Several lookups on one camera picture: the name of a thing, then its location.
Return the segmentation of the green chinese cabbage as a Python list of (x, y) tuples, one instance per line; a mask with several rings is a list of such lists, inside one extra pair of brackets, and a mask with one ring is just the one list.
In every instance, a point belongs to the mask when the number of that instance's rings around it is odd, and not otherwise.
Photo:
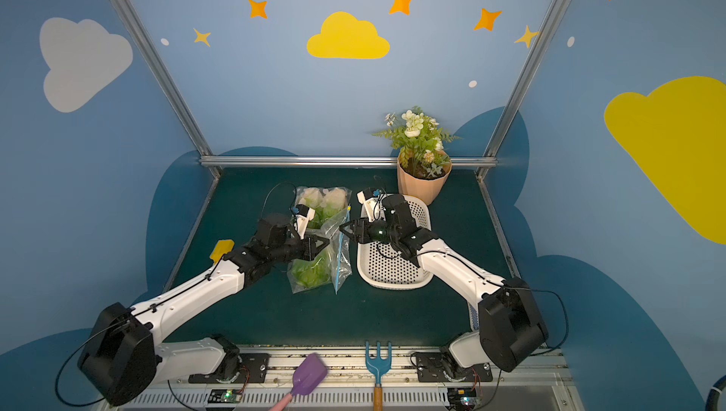
[(321, 254), (313, 261), (293, 261), (289, 267), (289, 282), (293, 293), (301, 293), (330, 284), (329, 256)]

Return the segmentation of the clear zip-top bag blue seal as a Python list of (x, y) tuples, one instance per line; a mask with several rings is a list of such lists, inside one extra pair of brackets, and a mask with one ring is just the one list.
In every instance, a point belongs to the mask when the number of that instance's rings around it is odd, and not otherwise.
[(287, 268), (293, 294), (303, 293), (330, 285), (338, 294), (345, 281), (352, 275), (350, 242), (340, 232), (340, 225), (350, 220), (350, 207), (315, 209), (314, 218), (308, 223), (306, 236), (317, 235), (329, 244), (312, 260), (294, 260)]

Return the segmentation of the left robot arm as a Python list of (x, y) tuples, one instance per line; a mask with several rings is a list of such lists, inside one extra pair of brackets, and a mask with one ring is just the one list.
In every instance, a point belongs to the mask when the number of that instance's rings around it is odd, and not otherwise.
[(217, 256), (198, 276), (131, 307), (108, 306), (79, 355), (79, 370), (111, 406), (126, 405), (150, 385), (177, 378), (248, 381), (239, 348), (221, 335), (171, 344), (165, 340), (207, 308), (258, 282), (275, 265), (314, 260), (330, 241), (306, 226), (305, 216), (270, 214), (259, 220), (250, 241)]

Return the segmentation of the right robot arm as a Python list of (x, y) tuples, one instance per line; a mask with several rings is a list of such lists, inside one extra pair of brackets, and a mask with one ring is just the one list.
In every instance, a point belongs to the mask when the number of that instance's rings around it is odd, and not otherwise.
[(403, 195), (366, 189), (357, 194), (365, 216), (340, 226), (364, 246), (388, 245), (402, 260), (441, 279), (476, 310), (478, 329), (446, 349), (459, 368), (490, 363), (511, 372), (540, 348), (548, 328), (529, 285), (504, 279), (470, 262), (430, 229), (421, 227)]

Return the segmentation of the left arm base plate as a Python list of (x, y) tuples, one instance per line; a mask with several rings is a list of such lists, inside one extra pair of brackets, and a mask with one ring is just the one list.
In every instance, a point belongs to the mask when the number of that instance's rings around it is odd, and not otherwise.
[(190, 384), (243, 385), (263, 384), (266, 381), (268, 354), (226, 354), (220, 365), (211, 373), (193, 374)]

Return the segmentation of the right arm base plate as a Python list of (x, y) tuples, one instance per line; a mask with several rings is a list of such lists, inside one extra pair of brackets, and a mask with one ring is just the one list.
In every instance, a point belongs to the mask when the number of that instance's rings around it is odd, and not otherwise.
[(446, 352), (412, 352), (410, 363), (420, 383), (491, 383), (489, 363), (461, 367)]

